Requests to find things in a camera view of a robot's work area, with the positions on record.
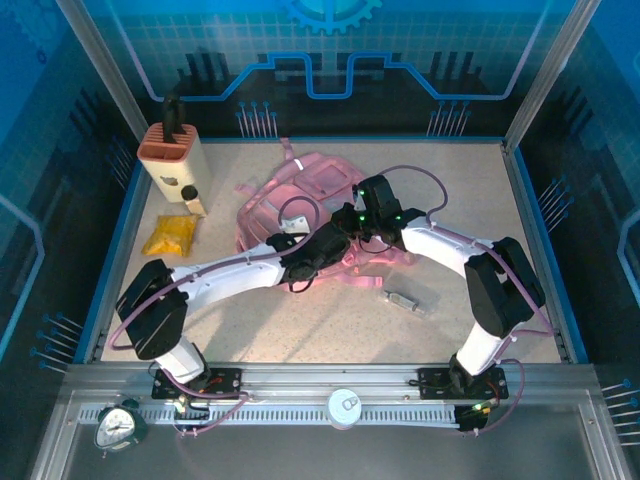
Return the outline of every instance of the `glass enclosure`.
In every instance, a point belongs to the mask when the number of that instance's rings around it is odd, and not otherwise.
[[[639,21],[637,2],[602,2],[521,145],[589,360],[624,361],[633,371],[640,362]]]
[[[136,143],[55,2],[0,13],[0,431],[11,445],[0,477],[18,479],[73,355]]]
[[[201,136],[502,136],[569,0],[88,1],[150,123]]]
[[[205,141],[497,141],[574,6],[572,0],[84,3],[146,120],[160,121],[164,97],[178,93],[187,102],[187,123]],[[603,1],[517,152],[589,360],[623,361],[634,371],[638,25],[636,1]],[[10,392],[0,438],[11,436],[11,448],[0,454],[0,478],[17,479],[38,453],[34,446],[109,267],[107,250],[140,166],[136,139],[56,2],[0,1],[0,40],[0,386]]]

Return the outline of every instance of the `alarm clock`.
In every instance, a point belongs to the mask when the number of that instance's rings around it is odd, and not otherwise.
[[[137,445],[147,435],[147,424],[136,411],[138,402],[125,400],[121,405],[107,407],[98,414],[94,443],[105,452],[120,452]]]

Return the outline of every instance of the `speckled tabletop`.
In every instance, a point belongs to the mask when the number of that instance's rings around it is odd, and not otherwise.
[[[527,250],[524,232],[500,149],[495,145],[414,143],[293,144],[296,154],[339,155],[375,174],[410,163],[430,169],[447,186],[448,207],[436,214],[442,224],[478,237],[511,236]],[[204,263],[234,252],[235,215],[246,197],[240,183],[260,186],[283,159],[279,144],[205,144],[213,172],[209,215],[198,224],[188,258],[163,256],[168,266]],[[441,201],[437,185],[413,172],[388,176],[404,208],[427,210]],[[151,186],[125,274],[123,289],[153,257],[140,253],[158,215],[184,215]],[[385,303],[381,290],[327,281],[304,294],[258,289],[227,298],[187,318],[184,334],[210,361],[304,363],[447,362],[463,344],[474,319],[465,280],[429,259],[411,267],[367,266],[383,275],[385,289],[418,300],[424,315]],[[120,323],[117,315],[111,331]],[[530,326],[539,327],[534,319]],[[523,338],[507,357],[525,362],[559,362],[553,339]],[[133,352],[106,350],[102,360],[136,360]]]

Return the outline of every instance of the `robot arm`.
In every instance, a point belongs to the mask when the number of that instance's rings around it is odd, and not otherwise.
[[[208,264],[170,269],[162,260],[148,262],[116,304],[123,321],[155,292],[185,278],[191,280],[153,302],[127,326],[137,357],[155,360],[194,390],[206,389],[206,362],[182,336],[187,315],[255,288],[282,283],[291,288],[296,282],[311,282],[319,270],[339,262],[350,246],[347,236],[331,223],[316,230],[302,248],[287,254],[295,243],[293,235],[278,233],[246,252]],[[203,269],[209,272],[197,275]]]
[[[278,233],[247,252],[210,264],[172,270],[162,260],[147,263],[118,301],[117,311],[123,320],[160,289],[202,268],[217,268],[169,291],[128,325],[126,331],[138,358],[157,361],[193,390],[206,389],[206,362],[182,337],[188,314],[254,288],[282,283],[291,288],[296,282],[311,282],[319,270],[342,259],[350,239],[366,242],[375,235],[388,245],[431,258],[466,279],[476,323],[465,344],[452,356],[449,372],[452,384],[464,392],[493,365],[513,329],[533,315],[513,282],[501,278],[505,272],[500,265],[478,245],[492,249],[509,265],[536,305],[545,302],[522,247],[512,238],[465,242],[462,239],[466,237],[429,223],[424,212],[402,210],[382,175],[354,186],[354,200],[354,204],[345,203],[293,253],[287,251],[295,244],[294,237]],[[262,260],[251,260],[256,256]]]
[[[353,214],[349,215],[363,219],[355,227],[357,235],[364,240],[378,235],[388,245],[430,258],[466,279],[476,323],[462,348],[452,356],[449,372],[452,384],[464,392],[494,364],[514,328],[533,316],[524,297],[511,279],[503,278],[504,270],[485,248],[507,263],[538,307],[545,303],[540,282],[522,246],[509,237],[498,242],[463,241],[467,237],[432,225],[424,212],[402,210],[382,175],[354,187],[354,196]],[[353,226],[353,221],[343,223]]]
[[[460,390],[485,372],[510,333],[520,323],[529,320],[533,312],[495,260],[478,243],[494,252],[516,273],[538,306],[544,304],[544,292],[521,245],[512,238],[499,242],[476,239],[468,244],[447,236],[449,229],[434,228],[426,216],[410,221],[401,230],[404,248],[453,270],[466,279],[471,310],[476,319],[464,345],[451,359],[450,376]]]

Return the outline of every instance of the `beige box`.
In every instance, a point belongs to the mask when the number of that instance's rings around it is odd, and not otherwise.
[[[206,208],[213,177],[196,128],[182,128],[186,135],[174,133],[176,143],[165,143],[162,123],[151,125],[138,148],[138,158],[167,201],[182,202],[181,190],[193,185]]]

